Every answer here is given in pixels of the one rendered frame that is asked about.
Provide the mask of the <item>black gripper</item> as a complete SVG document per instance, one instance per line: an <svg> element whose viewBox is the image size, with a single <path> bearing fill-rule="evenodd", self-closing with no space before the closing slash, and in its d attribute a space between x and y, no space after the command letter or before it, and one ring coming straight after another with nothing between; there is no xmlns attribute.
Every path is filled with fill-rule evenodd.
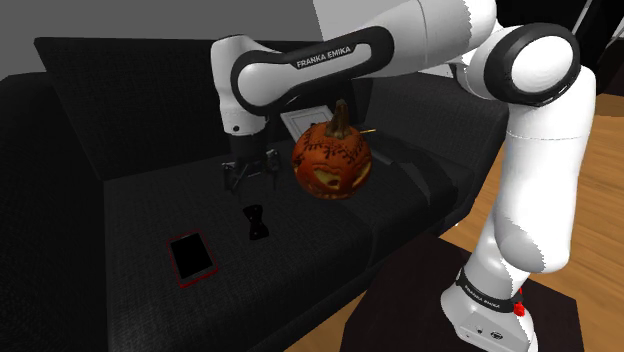
<svg viewBox="0 0 624 352"><path fill-rule="evenodd" d="M259 162L266 158L264 171L271 177L272 189L277 189L277 181L281 169L280 153L276 149L267 151L267 134L258 132L251 135L230 135L229 143L234 162L222 164L224 188L235 192L241 181L246 177L247 164Z"/></svg>

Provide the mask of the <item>black bow tie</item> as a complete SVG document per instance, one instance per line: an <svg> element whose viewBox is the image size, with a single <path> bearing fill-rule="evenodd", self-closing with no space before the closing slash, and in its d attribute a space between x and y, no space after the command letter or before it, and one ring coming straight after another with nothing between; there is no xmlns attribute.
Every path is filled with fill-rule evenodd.
<svg viewBox="0 0 624 352"><path fill-rule="evenodd" d="M269 230L262 219L263 207L260 204L245 207L243 213L249 221L250 240L259 240L269 236Z"/></svg>

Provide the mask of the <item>orange carved pumpkin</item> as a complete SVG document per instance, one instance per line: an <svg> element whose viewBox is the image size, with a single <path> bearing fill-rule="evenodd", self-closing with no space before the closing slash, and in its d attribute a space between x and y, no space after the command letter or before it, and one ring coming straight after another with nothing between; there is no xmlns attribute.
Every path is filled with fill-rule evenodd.
<svg viewBox="0 0 624 352"><path fill-rule="evenodd" d="M336 102L330 121L311 125L296 142L291 165L300 186L316 198L352 197L368 180L372 153L349 123L346 101Z"/></svg>

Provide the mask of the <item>red tablet with black screen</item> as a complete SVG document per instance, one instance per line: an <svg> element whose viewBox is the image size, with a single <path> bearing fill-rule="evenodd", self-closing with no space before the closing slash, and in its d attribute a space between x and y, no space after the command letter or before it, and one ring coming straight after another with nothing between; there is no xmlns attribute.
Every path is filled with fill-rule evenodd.
<svg viewBox="0 0 624 352"><path fill-rule="evenodd" d="M214 255L200 230L169 238L166 243L176 283L190 287L219 270Z"/></svg>

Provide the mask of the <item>black fabric sofa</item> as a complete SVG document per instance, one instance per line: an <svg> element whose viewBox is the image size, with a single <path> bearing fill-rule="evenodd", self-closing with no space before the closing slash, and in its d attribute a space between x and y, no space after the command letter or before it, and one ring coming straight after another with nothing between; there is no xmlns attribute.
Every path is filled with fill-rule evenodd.
<svg viewBox="0 0 624 352"><path fill-rule="evenodd" d="M0 80L0 352L283 352L392 252L470 212L508 120L449 78L334 84L291 108L344 99L355 127L377 129L366 185L342 201L306 193L273 117L277 189L259 175L231 193L209 41L35 45L44 71ZM192 230L219 270L180 288L166 243Z"/></svg>

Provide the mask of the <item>dark robot stand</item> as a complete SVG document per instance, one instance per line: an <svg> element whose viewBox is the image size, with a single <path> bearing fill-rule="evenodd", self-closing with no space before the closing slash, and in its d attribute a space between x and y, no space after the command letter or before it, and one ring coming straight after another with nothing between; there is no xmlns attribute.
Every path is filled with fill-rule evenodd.
<svg viewBox="0 0 624 352"><path fill-rule="evenodd" d="M484 352L472 342L509 342L484 322L458 337L440 303L470 253L421 235L390 255L348 319L340 352ZM534 322L538 352L585 352L577 303L532 280L523 285L525 312Z"/></svg>

